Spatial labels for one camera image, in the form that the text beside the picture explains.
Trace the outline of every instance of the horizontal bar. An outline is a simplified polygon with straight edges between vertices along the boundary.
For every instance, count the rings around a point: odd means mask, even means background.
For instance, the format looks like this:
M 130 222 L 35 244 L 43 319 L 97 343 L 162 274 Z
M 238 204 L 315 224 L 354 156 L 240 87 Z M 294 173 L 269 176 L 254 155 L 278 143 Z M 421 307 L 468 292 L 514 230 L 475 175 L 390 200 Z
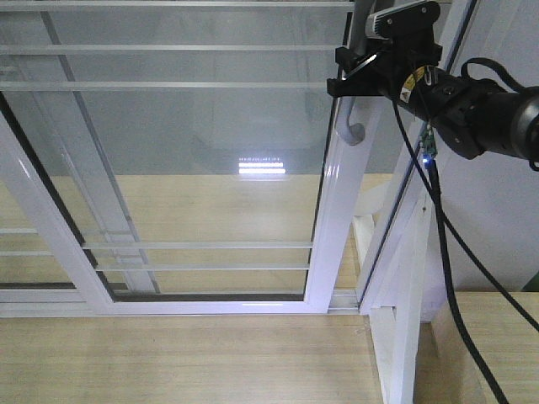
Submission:
M 0 257 L 52 257 L 50 251 L 0 251 Z
M 0 12 L 41 12 L 41 11 L 99 11 L 110 8 L 342 8 L 352 11 L 350 2 L 198 2 L 198 1 L 2 1 Z
M 310 88 L 325 82 L 0 82 L 0 91 L 176 91 L 182 88 Z
M 164 51 L 334 51 L 338 45 L 0 45 L 0 55 L 136 55 Z
M 312 242 L 87 242 L 85 250 L 308 249 Z
M 305 263 L 189 263 L 189 264 L 115 264 L 98 265 L 95 269 L 99 272 L 133 272 L 133 271 L 307 271 L 309 265 Z
M 13 289 L 0 290 L 0 303 L 83 302 L 78 290 L 72 289 Z
M 26 229 L 26 228 L 0 229 L 0 235 L 10 235 L 10 234 L 37 234 L 37 230 Z

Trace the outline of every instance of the metal bar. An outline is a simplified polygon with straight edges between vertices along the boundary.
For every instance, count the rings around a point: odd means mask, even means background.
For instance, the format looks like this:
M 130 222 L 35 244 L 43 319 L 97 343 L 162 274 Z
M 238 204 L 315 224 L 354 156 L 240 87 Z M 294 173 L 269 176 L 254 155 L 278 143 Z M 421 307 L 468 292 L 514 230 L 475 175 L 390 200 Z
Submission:
M 0 290 L 0 303 L 80 303 L 83 298 L 78 290 L 69 289 L 16 289 Z
M 24 229 L 24 228 L 18 228 L 18 229 L 0 229 L 0 234 L 37 234 L 36 229 Z
M 52 257 L 50 251 L 0 251 L 0 257 Z
M 312 242 L 87 242 L 85 250 L 309 249 Z
M 408 223 L 406 237 L 401 241 L 409 247 L 403 248 L 403 255 L 399 260 L 400 285 L 388 404 L 405 404 L 413 402 L 414 398 L 415 366 L 431 217 L 432 203 L 426 193 L 423 193 Z
M 309 265 L 303 263 L 191 263 L 191 264 L 163 264 L 163 265 L 137 265 L 116 264 L 98 265 L 99 272 L 136 272 L 136 271 L 308 271 Z
M 309 88 L 325 82 L 0 82 L 0 91 L 176 91 L 181 88 Z
M 41 20 L 43 21 L 43 25 L 45 26 L 45 30 L 52 44 L 61 45 L 60 37 L 58 36 L 58 33 L 56 32 L 56 28 L 52 21 L 51 15 L 45 12 L 41 13 L 40 15 L 41 15 Z M 60 62 L 61 69 L 63 70 L 64 75 L 66 76 L 66 79 L 69 82 L 75 82 L 76 81 L 75 74 L 73 73 L 73 70 L 71 66 L 69 65 L 69 60 L 67 59 L 67 57 L 65 57 L 64 55 L 60 55 L 58 56 L 58 61 Z M 86 129 L 88 130 L 88 133 L 90 134 L 90 138 L 92 140 L 92 144 L 88 148 L 86 148 L 86 150 L 84 150 L 84 156 L 85 158 L 88 158 L 88 155 L 90 156 L 94 155 L 94 157 L 96 157 L 94 162 L 99 163 L 100 165 L 103 166 L 103 170 L 105 172 L 106 178 L 109 181 L 109 184 L 98 185 L 98 189 L 95 189 L 94 193 L 90 194 L 88 181 L 85 182 L 83 180 L 83 176 L 80 175 L 80 173 L 83 172 L 83 170 L 81 169 L 81 165 L 83 163 L 81 163 L 76 158 L 73 158 L 72 155 L 70 155 L 69 161 L 72 163 L 73 179 L 75 179 L 81 191 L 84 192 L 84 196 L 87 198 L 87 200 L 88 198 L 91 199 L 91 203 L 89 203 L 90 210 L 92 211 L 94 217 L 96 217 L 96 221 L 100 224 L 100 227 L 102 229 L 106 229 L 108 226 L 113 226 L 118 229 L 129 229 L 131 232 L 129 236 L 112 237 L 110 235 L 105 235 L 105 240 L 107 242 L 112 242 L 112 241 L 114 242 L 139 242 L 140 238 L 136 232 L 135 224 L 133 223 L 131 219 L 131 214 L 129 212 L 129 209 L 127 208 L 127 203 L 124 201 L 123 195 L 120 191 L 120 186 L 116 182 L 116 177 L 112 170 L 112 166 L 110 164 L 110 161 L 106 153 L 104 152 L 104 148 L 101 143 L 101 140 L 99 139 L 98 132 L 95 129 L 93 120 L 90 116 L 90 113 L 88 112 L 86 103 L 84 102 L 83 95 L 80 92 L 74 92 L 73 97 L 75 98 L 75 103 L 77 104 L 78 110 L 80 111 L 80 114 L 83 118 L 84 125 L 86 126 Z M 83 149 L 83 145 L 85 144 L 86 143 L 77 142 L 76 148 L 78 150 Z M 92 172 L 95 175 L 96 169 L 94 167 L 92 167 Z M 96 205 L 95 196 L 97 193 L 99 193 L 99 197 L 102 197 L 104 194 L 109 195 L 109 200 L 107 201 L 106 205 L 101 205 L 99 207 Z M 105 219 L 105 217 L 107 216 L 111 217 L 112 215 L 114 215 L 113 220 Z M 140 251 L 139 254 L 140 254 L 140 258 L 138 258 L 136 262 L 148 263 L 148 258 L 146 256 L 146 253 L 143 251 Z M 125 282 L 127 283 L 127 286 L 129 287 L 130 290 L 133 290 L 136 292 L 159 292 L 157 281 L 153 278 L 152 274 L 144 274 L 144 273 L 126 274 Z
M 338 45 L 0 45 L 0 55 L 137 55 L 156 51 L 303 52 L 334 51 L 336 47 Z
M 0 12 L 41 12 L 41 11 L 100 11 L 111 8 L 339 8 L 352 11 L 354 4 L 350 2 L 199 2 L 199 1 L 3 1 Z
M 81 296 L 95 311 L 106 311 L 112 299 L 2 114 L 0 161 L 0 178 Z

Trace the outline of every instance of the white aluminum frame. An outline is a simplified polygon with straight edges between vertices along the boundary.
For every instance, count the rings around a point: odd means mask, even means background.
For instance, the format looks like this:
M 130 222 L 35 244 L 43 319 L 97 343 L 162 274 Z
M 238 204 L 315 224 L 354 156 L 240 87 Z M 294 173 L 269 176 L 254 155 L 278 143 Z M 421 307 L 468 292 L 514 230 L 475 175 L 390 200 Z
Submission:
M 326 82 L 0 82 L 0 91 L 178 91 L 182 88 L 324 89 Z
M 305 52 L 335 51 L 338 45 L 0 45 L 0 55 L 140 55 L 151 52 Z
M 376 125 L 376 119 L 370 121 L 369 133 L 374 133 Z M 113 302 L 3 117 L 0 119 L 0 161 L 3 162 L 0 173 L 81 296 L 97 314 L 327 313 L 374 138 L 367 136 L 358 146 L 349 146 L 335 135 L 334 128 L 332 134 L 304 301 Z M 310 243 L 293 247 L 310 247 Z
M 0 3 L 0 12 L 42 12 L 42 11 L 94 11 L 111 8 L 342 8 L 352 11 L 350 2 L 204 2 L 204 1 L 163 1 L 163 0 L 6 0 Z

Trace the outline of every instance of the wire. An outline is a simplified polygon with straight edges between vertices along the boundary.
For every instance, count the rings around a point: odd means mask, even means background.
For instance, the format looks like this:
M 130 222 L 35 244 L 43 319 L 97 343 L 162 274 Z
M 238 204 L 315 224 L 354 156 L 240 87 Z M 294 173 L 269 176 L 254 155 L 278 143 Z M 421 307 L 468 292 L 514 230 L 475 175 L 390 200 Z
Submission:
M 392 105 L 393 110 L 395 113 L 395 118 L 397 120 L 398 128 L 400 129 L 400 132 L 404 139 L 404 145 L 406 146 L 408 150 L 408 154 L 410 155 L 412 159 L 412 163 L 414 164 L 416 171 L 418 172 L 419 176 L 421 177 L 421 181 L 423 182 L 423 185 L 425 186 L 430 198 L 434 200 L 434 195 L 432 188 L 430 187 L 429 181 L 427 180 L 427 177 L 424 175 L 423 169 L 419 165 L 418 159 L 416 157 L 416 152 L 412 148 L 412 145 L 410 144 L 410 140 L 408 139 L 408 135 L 406 134 L 406 130 L 404 129 L 403 120 L 401 118 L 401 115 L 398 111 L 397 103 L 394 101 L 394 97 L 392 97 Z M 462 236 L 458 233 L 456 228 L 453 226 L 449 218 L 446 216 L 445 212 L 443 213 L 444 223 L 446 224 L 447 228 L 451 232 L 451 234 L 455 237 L 456 242 L 461 246 L 461 248 L 464 250 L 466 255 L 472 260 L 472 262 L 478 267 L 479 271 L 484 275 L 484 277 L 496 288 L 496 290 L 519 312 L 519 314 L 530 323 L 530 325 L 539 332 L 539 323 L 531 316 L 531 314 L 526 311 L 522 305 L 515 300 L 515 298 L 507 291 L 504 286 L 498 280 L 486 269 L 486 267 L 481 263 L 479 258 L 473 253 L 472 249 L 464 242 L 462 239 Z
M 479 353 L 477 347 L 473 343 L 473 340 L 466 329 L 466 325 L 464 324 L 464 321 L 462 320 L 462 316 L 458 308 L 458 303 L 456 301 L 456 296 L 455 296 L 455 290 L 453 287 L 453 279 L 451 276 L 451 263 L 449 261 L 449 253 L 447 251 L 446 229 L 444 227 L 446 215 L 444 214 L 444 211 L 441 206 L 439 182 L 436 187 L 437 189 L 433 189 L 431 184 L 429 183 L 429 180 L 424 175 L 423 169 L 419 165 L 418 159 L 415 156 L 414 149 L 412 148 L 412 145 L 410 144 L 410 140 L 408 139 L 406 130 L 404 129 L 403 120 L 400 116 L 400 113 L 398 112 L 397 102 L 395 101 L 394 97 L 392 97 L 392 106 L 393 106 L 393 111 L 395 113 L 395 118 L 397 120 L 398 127 L 404 139 L 404 144 L 406 145 L 406 148 L 408 149 L 408 153 L 412 157 L 412 163 L 416 167 L 418 174 L 423 180 L 423 184 L 425 188 L 427 189 L 427 192 L 429 193 L 429 196 L 435 205 L 436 223 L 438 225 L 438 232 L 440 235 L 440 252 L 442 256 L 442 268 L 444 271 L 444 281 L 446 284 L 447 301 L 449 303 L 453 320 L 455 321 L 455 324 L 456 324 L 456 329 L 461 335 L 462 341 L 466 345 L 468 352 L 472 355 L 473 360 L 477 364 L 479 370 L 481 370 L 481 373 L 483 374 L 485 380 L 488 382 L 488 385 L 490 386 L 491 390 L 496 396 L 498 403 L 509 404 L 498 382 L 494 378 L 492 371 L 490 370 L 487 363 L 484 361 L 483 357 Z M 431 162 L 432 162 L 432 167 L 436 169 L 435 161 L 432 160 Z M 431 176 L 431 180 L 434 178 L 437 181 L 438 179 L 437 170 L 435 170 L 435 172 L 432 172 L 432 173 L 430 172 L 430 176 Z
M 449 308 L 453 316 L 453 320 L 456 324 L 456 329 L 461 334 L 462 341 L 466 345 L 468 352 L 472 355 L 473 360 L 478 365 L 479 370 L 483 373 L 490 389 L 494 393 L 496 400 L 499 404 L 509 404 L 507 397 L 505 397 L 504 392 L 498 384 L 498 381 L 494 377 L 492 371 L 488 367 L 487 363 L 483 359 L 483 356 L 479 353 L 478 348 L 470 337 L 466 325 L 462 320 L 461 311 L 458 308 L 458 303 L 456 301 L 455 289 L 453 287 L 453 278 L 451 275 L 451 262 L 449 259 L 449 252 L 447 250 L 447 238 L 446 238 L 446 227 L 444 225 L 444 211 L 441 204 L 441 190 L 440 190 L 440 179 L 438 177 L 438 169 L 436 167 L 436 160 L 429 160 L 425 166 L 427 167 L 427 172 L 429 173 L 430 186 L 432 189 L 432 199 L 435 206 L 435 215 L 436 215 L 436 225 L 438 226 L 438 235 L 440 238 L 440 254 L 442 268 L 444 271 L 444 280 L 446 284 L 446 294 L 447 301 L 449 303 Z

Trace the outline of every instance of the glass pane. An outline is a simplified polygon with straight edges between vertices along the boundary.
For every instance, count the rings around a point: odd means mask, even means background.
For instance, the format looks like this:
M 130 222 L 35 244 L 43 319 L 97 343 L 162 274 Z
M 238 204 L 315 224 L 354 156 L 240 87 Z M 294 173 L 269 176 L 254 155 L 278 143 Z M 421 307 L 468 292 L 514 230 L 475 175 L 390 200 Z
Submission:
M 306 271 L 156 272 L 162 293 L 302 294 Z
M 71 283 L 3 182 L 0 201 L 0 284 Z
M 142 55 L 69 55 L 67 60 L 80 82 L 324 82 L 335 74 L 331 46 L 324 49 L 154 51 Z M 13 56 L 12 60 L 41 66 L 40 80 L 60 79 L 54 68 L 57 56 Z M 10 74 L 10 79 L 23 80 L 17 72 Z
M 13 69 L 2 80 L 99 81 L 109 88 L 112 82 L 204 83 L 165 91 L 6 93 L 87 242 L 310 242 L 332 106 L 324 83 L 335 75 L 333 48 L 342 43 L 349 9 L 6 13 L 0 16 L 4 43 L 73 47 L 61 57 L 6 56 L 2 62 Z M 88 53 L 83 45 L 104 47 Z M 178 48 L 185 45 L 199 48 Z M 234 50 L 223 48 L 231 45 Z M 223 82 L 232 85 L 213 84 Z M 250 85 L 274 82 L 290 85 Z M 307 266 L 310 259 L 309 248 L 240 247 L 93 252 L 104 268 Z M 136 281 L 104 272 L 119 293 L 137 292 Z M 193 270 L 148 276 L 167 294 L 302 293 L 306 275 Z
M 346 11 L 315 7 L 244 11 L 122 8 L 51 13 L 51 19 L 64 44 L 338 45 Z

